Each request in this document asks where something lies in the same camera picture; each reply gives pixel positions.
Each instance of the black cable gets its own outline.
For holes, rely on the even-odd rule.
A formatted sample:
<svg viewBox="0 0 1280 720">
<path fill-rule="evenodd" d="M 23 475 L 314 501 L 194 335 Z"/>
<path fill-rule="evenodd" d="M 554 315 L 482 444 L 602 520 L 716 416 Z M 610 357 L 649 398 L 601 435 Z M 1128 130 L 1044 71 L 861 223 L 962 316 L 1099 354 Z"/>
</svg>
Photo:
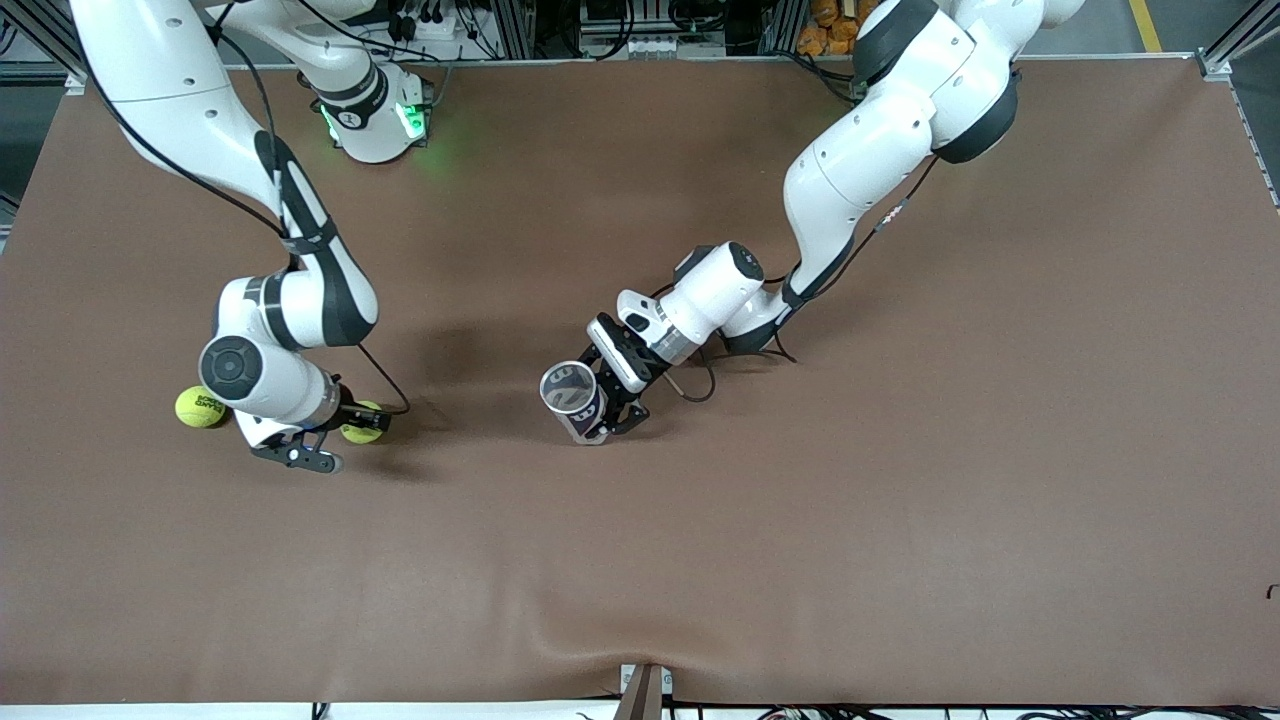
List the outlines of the black cable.
<svg viewBox="0 0 1280 720">
<path fill-rule="evenodd" d="M 906 205 L 906 202 L 911 199 L 911 196 L 915 195 L 915 191 L 920 190 L 920 186 L 924 184 L 924 179 L 929 177 L 929 173 L 933 172 L 933 167 L 937 165 L 937 164 L 938 164 L 938 156 L 934 155 L 933 160 L 929 161 L 929 165 L 927 168 L 924 168 L 924 173 L 920 174 L 920 179 L 915 181 L 915 184 L 911 186 L 911 190 L 909 190 L 908 193 L 905 196 L 902 196 L 902 200 L 899 201 L 897 208 L 901 208 L 901 206 Z M 817 291 L 814 291 L 813 295 L 810 295 L 809 297 L 805 297 L 804 301 L 805 302 L 810 302 L 813 300 L 818 300 L 819 297 L 823 296 L 823 293 L 826 293 L 828 290 L 831 290 L 832 286 L 835 286 L 840 281 L 840 278 L 845 274 L 845 270 L 849 269 L 849 265 L 854 261 L 854 258 L 858 258 L 858 254 L 861 252 L 864 247 L 867 247 L 867 243 L 870 242 L 870 240 L 873 237 L 876 237 L 876 233 L 878 233 L 881 231 L 881 228 L 884 227 L 884 224 L 886 224 L 884 220 L 881 220 L 879 223 L 877 223 L 876 227 L 872 228 L 870 232 L 867 233 L 867 237 L 864 237 L 863 241 L 859 242 L 854 247 L 854 251 L 849 254 L 849 258 L 845 259 L 845 264 L 840 266 L 840 272 L 837 272 L 833 278 L 831 278 L 829 281 L 827 281 L 826 284 L 823 284 Z M 1020 717 L 1019 720 L 1036 720 L 1036 719 L 1034 717 Z"/>
<path fill-rule="evenodd" d="M 236 3 L 228 3 L 227 6 L 223 8 L 223 13 L 220 15 L 218 15 L 216 20 L 214 20 L 214 32 L 216 32 L 219 36 L 223 32 L 223 22 L 227 19 L 227 15 L 232 14 L 232 8 L 234 8 L 234 6 L 236 6 Z M 216 37 L 214 38 L 214 45 L 218 45 L 218 38 Z"/>
<path fill-rule="evenodd" d="M 392 389 L 396 391 L 396 395 L 399 396 L 401 402 L 404 405 L 403 407 L 399 407 L 399 409 L 396 409 L 396 410 L 383 410 L 383 413 L 385 413 L 388 415 L 403 415 L 403 414 L 408 413 L 411 405 L 410 405 L 408 397 L 404 395 L 404 391 L 402 391 L 399 388 L 399 386 L 396 384 L 396 380 L 393 380 L 392 377 L 389 374 L 387 374 L 387 370 L 384 370 L 383 366 L 381 366 L 381 364 L 378 361 L 378 359 L 374 357 L 374 354 L 370 352 L 367 347 L 365 347 L 365 343 L 357 342 L 356 347 L 358 347 L 360 351 L 365 354 L 365 357 L 369 360 L 369 364 L 372 365 L 375 370 L 378 370 L 378 374 L 380 374 L 383 377 L 383 379 L 387 380 L 387 384 L 392 386 Z M 367 413 L 369 407 L 365 407 L 365 406 L 360 406 L 360 407 L 351 406 L 351 407 L 344 407 L 344 410 L 355 410 L 356 413 L 361 413 L 361 411 Z"/>
<path fill-rule="evenodd" d="M 471 15 L 471 27 L 467 26 L 466 19 L 462 17 L 463 4 L 467 8 L 467 14 Z M 474 38 L 476 47 L 488 55 L 490 60 L 500 60 L 502 56 L 498 55 L 498 51 L 493 47 L 493 45 L 489 45 L 489 38 L 484 35 L 484 27 L 480 24 L 480 18 L 476 15 L 476 9 L 475 5 L 471 4 L 471 0 L 458 0 L 454 4 L 454 8 L 458 10 L 458 19 L 462 20 L 462 27 L 467 28 L 468 36 L 471 32 L 476 33 L 476 37 Z"/>
<path fill-rule="evenodd" d="M 774 50 L 774 51 L 772 51 L 769 54 L 771 55 L 780 55 L 782 58 L 790 58 L 795 64 L 797 64 L 801 68 L 804 68 L 805 72 L 813 74 L 819 81 L 822 81 L 823 87 L 826 87 L 828 92 L 831 92 L 836 97 L 841 99 L 842 101 L 849 102 L 850 105 L 856 105 L 858 104 L 856 100 L 854 100 L 849 95 L 845 95 L 844 92 L 840 91 L 840 88 L 837 88 L 835 85 L 831 83 L 832 81 L 849 82 L 849 81 L 852 79 L 852 76 L 845 76 L 845 74 L 841 74 L 841 73 L 833 73 L 831 70 L 824 70 L 824 69 L 819 68 L 818 63 L 813 58 L 809 58 L 808 55 L 796 55 L 795 53 L 788 53 L 786 50 Z"/>
<path fill-rule="evenodd" d="M 568 15 L 568 12 L 572 10 L 573 4 L 575 4 L 575 0 L 563 0 L 561 3 L 561 5 L 559 5 L 559 23 L 558 23 L 559 24 L 559 36 L 561 36 L 561 42 L 564 44 L 564 49 L 568 50 L 570 55 L 572 55 L 573 58 L 582 58 L 584 54 L 582 54 L 582 50 L 579 47 L 579 44 L 576 41 L 573 41 L 573 40 L 571 40 L 570 36 L 568 36 L 568 31 L 570 31 L 571 26 L 573 26 L 575 23 L 577 23 L 579 26 L 581 26 L 581 19 L 579 19 L 579 18 L 570 18 L 570 15 Z"/>
<path fill-rule="evenodd" d="M 17 40 L 18 40 L 18 28 L 9 24 L 9 20 L 4 20 L 4 24 L 0 24 L 0 42 L 4 42 L 4 47 L 0 49 L 0 55 L 8 53 L 9 49 L 13 47 L 14 41 Z"/>
<path fill-rule="evenodd" d="M 462 59 L 462 46 L 458 45 L 458 58 L 452 63 L 449 63 L 449 67 L 444 70 L 444 79 L 440 82 L 440 92 L 439 95 L 431 99 L 430 108 L 433 110 L 436 109 L 440 105 L 440 102 L 444 101 L 444 91 L 449 88 L 449 78 L 453 77 L 453 65 L 458 64 L 458 60 L 461 59 Z"/>
<path fill-rule="evenodd" d="M 97 94 L 102 99 L 102 104 L 106 106 L 106 111 L 110 113 L 111 119 L 114 119 L 116 122 L 116 124 L 119 124 L 120 128 L 129 137 L 133 138 L 134 142 L 137 142 L 138 145 L 141 145 L 143 150 L 146 150 L 147 152 L 150 152 L 151 155 L 154 155 L 157 160 L 160 160 L 161 163 L 164 163 L 165 167 L 168 167 L 170 170 L 173 170 L 173 172 L 178 173 L 179 176 L 189 179 L 191 182 L 198 184 L 200 187 L 207 190 L 209 192 L 212 192 L 218 197 L 221 197 L 223 200 L 225 200 L 227 202 L 230 202 L 232 205 L 239 208 L 241 210 L 248 213 L 251 217 L 253 217 L 255 219 L 257 219 L 260 223 L 262 223 L 264 225 L 271 228 L 271 232 L 274 232 L 278 237 L 284 237 L 284 228 L 282 228 L 282 227 L 276 225 L 274 222 L 266 219 L 266 215 L 264 215 L 264 214 L 259 213 L 257 210 L 250 208 L 248 205 L 246 205 L 244 202 L 237 200 L 236 197 L 232 197 L 230 195 L 223 192 L 220 188 L 218 188 L 214 184 L 209 183 L 204 178 L 197 177 L 195 173 L 192 173 L 191 170 L 183 168 L 178 163 L 174 163 L 173 160 L 169 159 L 168 155 L 165 155 L 164 152 L 160 152 L 159 150 L 156 150 L 156 147 L 154 145 L 151 145 L 150 142 L 146 141 L 146 138 L 143 138 L 141 135 L 138 135 L 138 131 L 133 129 L 133 126 L 131 126 L 129 122 L 125 120 L 123 115 L 120 115 L 119 110 L 116 110 L 116 108 L 115 108 L 115 102 L 113 102 L 111 99 L 108 97 L 106 92 L 102 90 L 102 83 L 97 81 L 97 74 L 93 72 L 93 65 L 88 61 L 87 56 L 84 58 L 84 72 L 88 74 L 88 78 L 93 83 L 93 86 L 97 87 Z"/>
<path fill-rule="evenodd" d="M 707 368 L 707 378 L 710 380 L 712 384 L 709 388 L 707 388 L 707 395 L 700 395 L 696 397 L 691 395 L 685 395 L 682 389 L 675 388 L 676 395 L 678 395 L 681 400 L 687 400 L 689 402 L 707 402 L 708 400 L 712 398 L 713 395 L 716 395 L 716 370 L 712 369 L 710 360 L 707 359 L 707 354 L 703 351 L 701 347 L 698 348 L 698 356 L 703 360 L 703 366 Z"/>
<path fill-rule="evenodd" d="M 618 38 L 613 42 L 613 47 L 608 53 L 596 58 L 596 60 L 608 60 L 609 58 L 617 55 L 627 46 L 631 41 L 631 33 L 636 27 L 636 12 L 631 6 L 632 0 L 618 0 Z"/>
<path fill-rule="evenodd" d="M 218 18 L 219 23 L 227 18 L 228 10 L 223 10 L 221 18 Z M 219 40 L 239 55 L 241 60 L 244 60 L 244 65 L 248 67 L 248 73 L 253 77 L 253 85 L 257 86 L 257 95 L 262 100 L 262 113 L 266 114 L 266 132 L 271 135 L 271 168 L 274 168 L 271 186 L 275 187 L 275 196 L 278 201 L 282 202 L 280 206 L 276 208 L 276 213 L 280 219 L 280 237 L 284 237 L 284 205 L 283 200 L 280 200 L 280 182 L 284 179 L 284 168 L 280 167 L 280 152 L 278 147 L 280 138 L 275 135 L 275 115 L 271 114 L 271 100 L 266 96 L 266 86 L 262 85 L 262 76 L 257 74 L 257 68 L 253 67 L 253 61 L 248 59 L 248 54 L 244 53 L 239 45 L 236 45 L 236 42 L 229 37 L 220 37 Z"/>
<path fill-rule="evenodd" d="M 681 18 L 677 14 L 676 9 L 686 3 L 690 5 L 689 14 L 685 18 Z M 709 22 L 699 26 L 698 18 L 694 15 L 692 12 L 692 0 L 671 0 L 669 3 L 667 3 L 667 19 L 671 20 L 671 24 L 676 26 L 682 32 L 712 32 L 719 29 L 724 27 L 724 15 L 727 13 L 728 13 L 728 4 L 726 3 L 721 5 L 721 12 L 718 15 L 714 15 Z"/>
<path fill-rule="evenodd" d="M 854 76 L 849 76 L 849 74 L 844 74 L 844 73 L 837 73 L 835 70 L 828 70 L 828 69 L 824 69 L 824 68 L 819 68 L 818 67 L 818 61 L 814 60 L 810 55 L 797 55 L 795 53 L 791 53 L 790 50 L 773 50 L 773 51 L 769 53 L 769 55 L 778 55 L 780 58 L 787 58 L 791 61 L 794 61 L 795 64 L 797 64 L 801 68 L 804 68 L 805 70 L 808 70 L 810 73 L 814 73 L 814 74 L 822 74 L 822 76 L 828 77 L 831 79 L 838 79 L 838 81 L 844 81 L 844 82 L 849 82 L 849 81 L 854 79 Z"/>
<path fill-rule="evenodd" d="M 349 37 L 351 40 L 355 40 L 356 42 L 360 42 L 361 45 L 372 45 L 374 47 L 383 47 L 385 50 L 396 50 L 398 53 L 408 53 L 411 55 L 417 55 L 419 58 L 422 58 L 422 59 L 426 59 L 426 60 L 431 60 L 433 63 L 443 63 L 444 61 L 444 60 L 440 60 L 439 58 L 436 58 L 435 55 L 431 55 L 430 53 L 424 53 L 421 50 L 410 50 L 408 47 L 397 47 L 394 45 L 387 45 L 385 42 L 381 42 L 379 40 L 374 40 L 371 37 L 358 37 L 358 36 L 353 35 L 346 27 L 343 27 L 343 26 L 340 26 L 340 24 L 330 20 L 329 18 L 324 17 L 324 14 L 321 14 L 320 10 L 316 10 L 315 6 L 311 3 L 307 3 L 307 0 L 298 0 L 298 5 L 302 5 L 312 15 L 320 18 L 320 22 L 323 22 L 324 24 L 329 26 L 330 28 L 333 28 L 335 31 L 338 31 L 338 35 L 342 35 L 343 37 Z"/>
</svg>

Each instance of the yellow floor line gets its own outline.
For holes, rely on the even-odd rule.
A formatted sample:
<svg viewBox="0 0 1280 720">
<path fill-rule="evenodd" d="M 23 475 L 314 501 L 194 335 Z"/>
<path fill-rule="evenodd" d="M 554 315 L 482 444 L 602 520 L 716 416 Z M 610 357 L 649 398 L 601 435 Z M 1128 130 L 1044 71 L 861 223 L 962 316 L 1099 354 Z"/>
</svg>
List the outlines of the yellow floor line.
<svg viewBox="0 0 1280 720">
<path fill-rule="evenodd" d="M 1133 20 L 1138 23 L 1138 35 L 1142 36 L 1142 46 L 1147 53 L 1162 53 L 1160 36 L 1156 35 L 1156 26 L 1151 22 L 1151 10 L 1147 0 L 1129 0 L 1129 9 L 1133 10 Z"/>
</svg>

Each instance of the cable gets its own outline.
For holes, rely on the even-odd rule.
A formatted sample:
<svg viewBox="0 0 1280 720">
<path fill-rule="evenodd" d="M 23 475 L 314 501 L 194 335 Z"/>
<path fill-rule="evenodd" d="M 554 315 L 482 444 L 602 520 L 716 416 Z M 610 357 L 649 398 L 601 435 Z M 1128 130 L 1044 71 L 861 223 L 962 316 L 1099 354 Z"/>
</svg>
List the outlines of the cable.
<svg viewBox="0 0 1280 720">
<path fill-rule="evenodd" d="M 631 32 L 636 27 L 636 10 L 631 6 L 632 0 L 618 0 L 618 38 L 613 42 L 613 47 L 608 53 L 596 58 L 596 60 L 608 60 L 609 58 L 617 55 L 627 46 L 631 40 Z"/>
<path fill-rule="evenodd" d="M 840 79 L 845 82 L 854 79 L 854 76 L 837 73 L 835 70 L 828 70 L 826 68 L 819 68 L 818 61 L 814 60 L 813 56 L 810 55 L 797 55 L 795 53 L 791 53 L 790 50 L 773 50 L 772 53 L 769 53 L 769 55 L 778 55 L 781 58 L 787 58 L 795 61 L 801 68 L 809 70 L 810 73 L 823 74 L 831 79 Z"/>
<path fill-rule="evenodd" d="M 471 15 L 471 26 L 468 26 L 466 18 L 462 17 L 463 4 L 466 4 L 467 14 Z M 476 44 L 476 47 L 488 55 L 490 60 L 500 60 L 502 56 L 498 55 L 498 51 L 493 47 L 493 45 L 489 45 L 489 38 L 484 33 L 484 26 L 480 24 L 480 18 L 476 15 L 476 8 L 471 4 L 471 0 L 457 0 L 457 3 L 454 3 L 454 9 L 458 12 L 458 19 L 462 22 L 462 27 L 467 28 L 467 37 L 471 37 L 472 32 L 476 33 L 476 36 L 471 38 Z"/>
<path fill-rule="evenodd" d="M 355 40 L 356 42 L 360 42 L 361 45 L 372 45 L 374 47 L 383 47 L 385 50 L 394 50 L 394 51 L 398 51 L 398 53 L 408 53 L 411 55 L 417 55 L 419 58 L 422 58 L 422 59 L 426 59 L 426 60 L 431 60 L 433 63 L 443 63 L 444 61 L 444 60 L 440 60 L 439 58 L 436 58 L 435 55 L 431 55 L 430 53 L 424 53 L 421 50 L 410 50 L 408 47 L 397 47 L 394 45 L 387 45 L 385 42 L 381 42 L 379 40 L 374 40 L 374 38 L 370 38 L 370 37 L 358 37 L 358 36 L 353 35 L 346 27 L 343 27 L 343 26 L 340 26 L 340 24 L 330 20 L 329 18 L 324 17 L 320 13 L 320 10 L 316 10 L 315 6 L 311 3 L 307 3 L 307 0 L 298 0 L 298 5 L 302 5 L 312 15 L 320 18 L 320 22 L 323 22 L 324 24 L 329 26 L 330 28 L 333 28 L 335 31 L 338 31 L 338 35 L 340 35 L 343 37 L 348 37 L 351 40 Z"/>
<path fill-rule="evenodd" d="M 840 88 L 837 88 L 836 86 L 831 85 L 831 81 L 850 82 L 852 79 L 852 76 L 846 76 L 846 74 L 835 73 L 835 72 L 831 72 L 831 70 L 824 70 L 824 69 L 819 68 L 818 63 L 813 58 L 810 58 L 808 55 L 796 55 L 795 53 L 788 53 L 786 50 L 774 50 L 774 51 L 772 51 L 769 54 L 771 55 L 780 55 L 782 58 L 790 58 L 797 65 L 800 65 L 801 68 L 804 68 L 808 73 L 815 76 L 819 81 L 822 81 L 823 87 L 826 87 L 828 92 L 831 92 L 836 97 L 844 100 L 845 102 L 849 102 L 850 105 L 856 105 L 858 104 L 858 101 L 854 100 L 851 96 L 845 95 L 844 92 L 840 91 Z"/>
<path fill-rule="evenodd" d="M 680 18 L 680 15 L 676 13 L 676 9 L 684 3 L 689 3 L 690 9 L 689 14 L 685 18 Z M 667 19 L 671 20 L 671 24 L 680 28 L 681 32 L 712 32 L 724 27 L 724 17 L 728 12 L 727 3 L 721 5 L 721 12 L 718 15 L 714 15 L 712 20 L 704 23 L 700 27 L 698 26 L 698 19 L 692 13 L 691 5 L 692 0 L 671 0 L 667 4 Z"/>
<path fill-rule="evenodd" d="M 369 360 L 369 364 L 372 365 L 375 370 L 378 370 L 378 374 L 380 374 L 383 377 L 383 379 L 387 380 L 387 384 L 392 386 L 392 389 L 394 389 L 396 395 L 399 396 L 401 402 L 404 404 L 403 407 L 398 407 L 396 410 L 383 410 L 383 413 L 385 413 L 388 415 L 403 415 L 403 414 L 408 413 L 410 407 L 411 407 L 411 404 L 408 401 L 408 397 L 404 395 L 404 391 L 402 391 L 399 388 L 399 386 L 396 384 L 396 380 L 393 380 L 392 377 L 389 374 L 387 374 L 387 370 L 384 370 L 383 365 L 378 361 L 376 357 L 374 357 L 374 354 L 370 352 L 367 347 L 365 347 L 365 343 L 357 342 L 356 347 L 358 347 L 360 351 L 365 354 L 365 357 Z M 355 413 L 369 413 L 369 407 L 365 407 L 365 406 L 358 406 L 358 407 L 357 406 L 343 406 L 343 410 L 351 410 L 351 411 L 355 411 Z"/>
<path fill-rule="evenodd" d="M 4 20 L 4 24 L 0 24 L 0 44 L 4 44 L 4 47 L 0 47 L 0 55 L 8 53 L 15 40 L 18 40 L 18 28 L 9 24 L 9 20 Z"/>
<path fill-rule="evenodd" d="M 849 258 L 845 259 L 845 264 L 840 266 L 840 272 L 836 273 L 836 277 L 833 277 L 829 281 L 827 281 L 826 284 L 823 284 L 822 287 L 819 287 L 809 297 L 803 299 L 804 302 L 812 302 L 814 300 L 818 300 L 819 297 L 823 296 L 823 293 L 826 293 L 828 290 L 831 290 L 832 286 L 836 284 L 836 282 L 840 281 L 840 278 L 845 274 L 845 270 L 847 270 L 849 265 L 854 261 L 854 258 L 858 258 L 858 254 L 861 252 L 864 247 L 867 247 L 867 243 L 870 242 L 870 240 L 873 237 L 876 237 L 876 233 L 878 233 L 881 231 L 881 228 L 883 228 L 892 219 L 892 217 L 897 213 L 899 209 L 901 209 L 902 206 L 905 206 L 906 202 L 909 200 L 911 200 L 911 196 L 915 195 L 915 191 L 920 190 L 920 186 L 924 184 L 924 179 L 929 177 L 929 173 L 933 172 L 933 167 L 937 165 L 937 164 L 938 164 L 938 156 L 934 155 L 933 160 L 929 161 L 929 165 L 927 168 L 924 168 L 924 173 L 920 174 L 920 179 L 915 181 L 915 184 L 911 187 L 910 191 L 908 191 L 908 193 L 905 196 L 902 196 L 902 200 L 899 201 L 897 206 L 895 206 L 893 210 L 891 210 L 890 214 L 886 215 L 883 220 L 881 220 L 879 223 L 877 223 L 876 227 L 872 228 L 870 232 L 867 233 L 867 237 L 864 237 L 863 241 L 859 242 L 854 247 L 854 251 L 850 252 Z M 1019 720 L 1036 720 L 1036 719 L 1033 719 L 1033 717 L 1019 717 Z"/>
<path fill-rule="evenodd" d="M 227 10 L 223 10 L 223 15 L 218 18 L 219 23 L 221 23 L 227 18 L 227 14 L 230 10 L 232 5 L 228 5 L 227 8 L 228 8 Z M 262 113 L 266 114 L 266 132 L 271 135 L 271 168 L 273 168 L 271 186 L 275 187 L 275 201 L 279 204 L 276 206 L 276 215 L 279 217 L 280 220 L 280 228 L 282 228 L 280 237 L 284 237 L 285 233 L 284 193 L 280 190 L 280 183 L 283 182 L 284 178 L 284 168 L 280 167 L 280 152 L 279 152 L 280 138 L 275 135 L 275 115 L 271 114 L 271 100 L 266 96 L 266 86 L 262 85 L 262 76 L 257 74 L 257 68 L 253 67 L 253 61 L 248 59 L 248 54 L 244 53 L 244 50 L 242 50 L 239 45 L 236 45 L 236 42 L 229 37 L 219 37 L 219 40 L 227 44 L 227 46 L 230 47 L 232 51 L 239 55 L 241 60 L 244 60 L 244 65 L 248 67 L 248 73 L 253 77 L 253 85 L 257 86 L 257 95 L 262 100 Z"/>
<path fill-rule="evenodd" d="M 449 63 L 449 67 L 444 70 L 444 79 L 440 81 L 440 94 L 431 100 L 431 109 L 436 109 L 440 102 L 444 102 L 444 91 L 449 88 L 449 78 L 453 77 L 453 65 L 458 64 L 462 59 L 462 46 L 458 45 L 458 58 Z"/>
<path fill-rule="evenodd" d="M 707 360 L 707 354 L 703 352 L 701 347 L 698 348 L 698 357 L 703 360 L 703 366 L 707 368 L 707 378 L 712 383 L 712 387 L 707 388 L 707 395 L 694 397 L 691 395 L 685 395 L 685 391 L 680 389 L 680 386 L 675 383 L 671 386 L 676 389 L 676 395 L 678 395 L 681 400 L 687 400 L 689 402 L 707 402 L 713 395 L 716 395 L 716 370 L 712 369 L 712 364 Z"/>
<path fill-rule="evenodd" d="M 134 142 L 137 142 L 138 145 L 141 145 L 143 150 L 146 150 L 147 152 L 150 152 L 151 155 L 154 155 L 157 160 L 160 160 L 161 163 L 164 163 L 165 167 L 168 167 L 170 170 L 173 170 L 173 172 L 178 173 L 179 176 L 189 179 L 191 182 L 198 184 L 200 187 L 207 190 L 209 192 L 212 192 L 218 197 L 221 197 L 223 200 L 225 200 L 227 202 L 230 202 L 232 205 L 239 208 L 241 210 L 248 213 L 251 217 L 253 217 L 255 219 L 257 219 L 257 222 L 260 222 L 264 225 L 271 228 L 271 232 L 274 232 L 278 237 L 284 237 L 284 228 L 283 227 L 276 225 L 274 222 L 266 219 L 266 215 L 264 215 L 264 214 L 259 213 L 257 210 L 250 208 L 248 205 L 246 205 L 244 202 L 237 200 L 236 197 L 232 197 L 230 195 L 223 192 L 220 188 L 218 188 L 214 184 L 209 183 L 204 178 L 197 177 L 191 170 L 183 168 L 178 163 L 174 163 L 173 160 L 169 159 L 168 155 L 165 155 L 164 152 L 160 152 L 159 150 L 156 150 L 156 147 L 154 145 L 151 145 L 150 142 L 146 141 L 146 138 L 143 138 L 141 135 L 138 135 L 138 131 L 133 129 L 133 126 L 131 126 L 129 122 L 125 120 L 123 115 L 120 115 L 120 111 L 116 110 L 116 108 L 115 108 L 115 102 L 113 102 L 111 99 L 108 97 L 106 92 L 102 90 L 102 83 L 99 82 L 97 74 L 93 72 L 93 65 L 88 61 L 87 56 L 84 58 L 84 72 L 88 73 L 90 81 L 93 83 L 95 87 L 97 87 L 97 94 L 99 94 L 100 97 L 102 97 L 102 104 L 106 106 L 106 111 L 110 113 L 111 118 L 116 122 L 116 124 L 119 124 L 120 128 L 124 129 L 124 132 L 129 137 L 132 137 Z"/>
</svg>

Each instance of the green led light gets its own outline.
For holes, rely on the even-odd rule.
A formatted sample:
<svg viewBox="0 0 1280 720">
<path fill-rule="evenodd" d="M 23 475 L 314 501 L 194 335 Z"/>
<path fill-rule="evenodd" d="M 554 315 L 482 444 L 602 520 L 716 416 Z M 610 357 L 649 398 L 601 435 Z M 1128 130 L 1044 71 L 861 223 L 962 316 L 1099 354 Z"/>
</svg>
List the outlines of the green led light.
<svg viewBox="0 0 1280 720">
<path fill-rule="evenodd" d="M 422 123 L 422 110 L 420 110 L 419 108 L 412 106 L 412 105 L 410 105 L 408 108 L 406 108 L 404 105 L 401 105 L 399 102 L 397 102 L 396 104 L 396 114 L 399 115 L 401 124 L 404 126 L 404 132 L 411 138 L 422 137 L 422 135 L 426 132 L 422 128 L 422 124 L 424 124 Z"/>
<path fill-rule="evenodd" d="M 320 114 L 324 115 L 324 122 L 329 126 L 329 137 L 332 137 L 334 142 L 339 142 L 338 131 L 333 129 L 333 118 L 329 117 L 329 110 L 326 110 L 324 105 L 320 106 Z"/>
</svg>

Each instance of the gray floor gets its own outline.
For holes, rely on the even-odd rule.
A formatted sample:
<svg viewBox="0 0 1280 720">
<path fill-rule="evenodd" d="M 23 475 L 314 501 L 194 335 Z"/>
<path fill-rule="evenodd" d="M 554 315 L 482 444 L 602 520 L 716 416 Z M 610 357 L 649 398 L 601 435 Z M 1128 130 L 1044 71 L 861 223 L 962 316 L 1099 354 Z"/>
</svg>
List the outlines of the gray floor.
<svg viewBox="0 0 1280 720">
<path fill-rule="evenodd" d="M 61 96 L 60 85 L 0 86 L 0 192 L 22 199 Z M 12 222 L 0 208 L 0 224 Z"/>
<path fill-rule="evenodd" d="M 1275 182 L 1280 174 L 1280 37 L 1233 60 L 1231 68 L 1231 83 L 1249 119 L 1258 152 Z"/>
<path fill-rule="evenodd" d="M 1146 0 L 1165 51 L 1193 51 L 1211 45 L 1251 4 L 1251 0 Z M 255 61 L 284 58 L 251 37 L 236 36 Z M 6 60 L 0 58 L 0 191 L 22 197 L 54 117 L 61 87 L 6 87 Z M 1142 53 L 1143 41 L 1129 0 L 1088 0 L 1061 28 L 1039 33 L 1027 47 L 1030 55 L 1094 55 Z M 224 50 L 228 61 L 239 60 Z M 31 60 L 26 55 L 17 59 Z M 1262 159 L 1280 172 L 1280 37 L 1233 63 L 1240 104 L 1253 127 Z M 12 217 L 0 208 L 0 225 Z"/>
<path fill-rule="evenodd" d="M 1166 51 L 1212 45 L 1252 4 L 1253 0 L 1147 0 L 1151 22 Z"/>
</svg>

